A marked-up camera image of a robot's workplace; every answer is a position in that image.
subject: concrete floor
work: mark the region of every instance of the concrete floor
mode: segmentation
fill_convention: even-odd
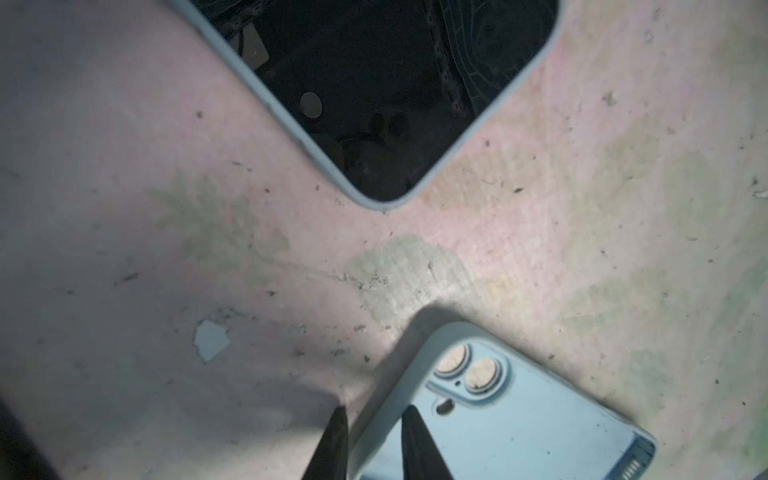
[[[435,301],[652,432],[647,478],[767,467],[768,3],[568,9],[383,215],[163,2],[0,2],[0,389],[62,478],[299,478]]]

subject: debris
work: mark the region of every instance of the debris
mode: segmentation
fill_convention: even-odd
[[[238,316],[244,316],[242,313],[238,312],[231,306],[222,306],[221,308],[215,309],[212,313],[209,313],[208,315],[203,318],[203,320],[209,320],[213,323],[218,323],[219,325],[223,325],[229,320],[230,318],[238,317]]]
[[[131,280],[136,280],[139,277],[139,272],[134,272],[131,275],[126,275],[123,278],[121,278],[119,281],[113,283],[114,286],[118,286],[121,283],[130,282]]]
[[[619,96],[615,94],[613,90],[609,90],[605,92],[605,95],[603,95],[602,100],[605,102],[605,104],[608,107],[613,107],[614,105],[619,103]]]
[[[230,344],[227,329],[210,320],[203,320],[197,327],[194,345],[203,362],[209,363]]]
[[[289,330],[293,333],[306,335],[306,325],[304,325],[303,323],[300,323],[299,325],[292,325],[289,327]]]

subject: green stain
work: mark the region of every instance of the green stain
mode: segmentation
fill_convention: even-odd
[[[714,52],[716,69],[736,83],[746,85],[751,97],[751,124],[756,131],[768,126],[768,38],[761,38],[731,25]]]
[[[393,238],[352,258],[345,278],[355,285],[371,317],[403,327],[424,305],[476,302],[472,278],[456,253],[416,235]]]
[[[764,257],[744,272],[728,290],[710,327],[710,338],[716,340],[724,333],[733,330],[752,300],[760,294],[766,280],[768,280],[768,258]]]
[[[577,291],[560,312],[562,326],[585,334],[622,321],[650,324],[680,323],[685,319],[688,295],[666,270],[642,268],[627,276],[611,276]]]
[[[626,283],[609,278],[579,290],[560,313],[563,326],[577,333],[587,333],[621,319],[627,298]]]
[[[207,176],[189,186],[178,174],[169,190],[149,190],[165,216],[163,230],[184,235],[182,254],[220,271],[242,270],[247,282],[263,282],[276,258],[288,251],[288,239],[274,230],[260,233],[259,221],[245,195],[225,198]]]
[[[758,471],[768,468],[768,405],[765,406],[756,425],[750,431],[743,453]]]
[[[619,223],[631,223],[647,210],[640,190],[660,156],[660,129],[658,113],[637,118],[603,146],[601,161],[586,184],[566,171],[573,192],[564,245],[570,267],[577,268],[598,252]]]
[[[755,379],[757,372],[752,365],[754,333],[753,323],[747,322],[731,339],[723,358],[717,365],[717,379],[720,382],[717,385],[717,392],[721,392],[722,396],[715,396],[715,400],[725,399],[726,396],[733,398],[744,393]]]
[[[688,152],[665,165],[664,206],[681,237],[706,238],[719,233],[723,200],[717,171],[698,152]]]
[[[667,356],[661,350],[634,350],[621,367],[627,393],[641,399],[642,417],[649,422],[664,407],[673,385]]]
[[[717,44],[714,56],[720,71],[734,80],[751,81],[768,70],[768,38],[731,25]]]

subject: dirt speck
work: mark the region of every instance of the dirt speck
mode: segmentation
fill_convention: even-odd
[[[139,272],[133,272],[131,275],[126,275],[123,278],[119,279],[119,281],[113,283],[114,286],[118,286],[121,283],[130,282],[131,280],[136,280],[139,277]]]
[[[605,102],[605,104],[608,107],[613,107],[614,105],[619,103],[619,96],[613,90],[609,90],[605,92],[605,95],[603,95],[602,100]]]

